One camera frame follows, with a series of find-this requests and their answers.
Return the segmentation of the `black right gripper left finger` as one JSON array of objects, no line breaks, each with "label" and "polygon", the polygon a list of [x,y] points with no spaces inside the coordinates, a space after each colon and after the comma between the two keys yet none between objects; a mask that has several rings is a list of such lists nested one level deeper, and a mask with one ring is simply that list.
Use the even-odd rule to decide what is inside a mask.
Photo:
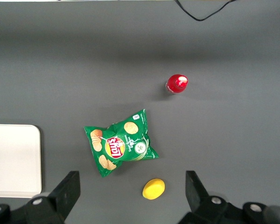
[{"label": "black right gripper left finger", "polygon": [[38,196],[25,205],[28,224],[64,224],[81,193],[78,171],[70,171],[49,193]]}]

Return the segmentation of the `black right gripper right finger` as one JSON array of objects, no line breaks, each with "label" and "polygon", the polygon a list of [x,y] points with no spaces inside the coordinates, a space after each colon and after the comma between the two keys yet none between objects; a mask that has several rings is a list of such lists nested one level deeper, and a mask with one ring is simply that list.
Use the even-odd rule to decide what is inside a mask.
[{"label": "black right gripper right finger", "polygon": [[190,206],[181,224],[241,224],[242,211],[219,196],[211,196],[195,171],[186,171],[185,195]]}]

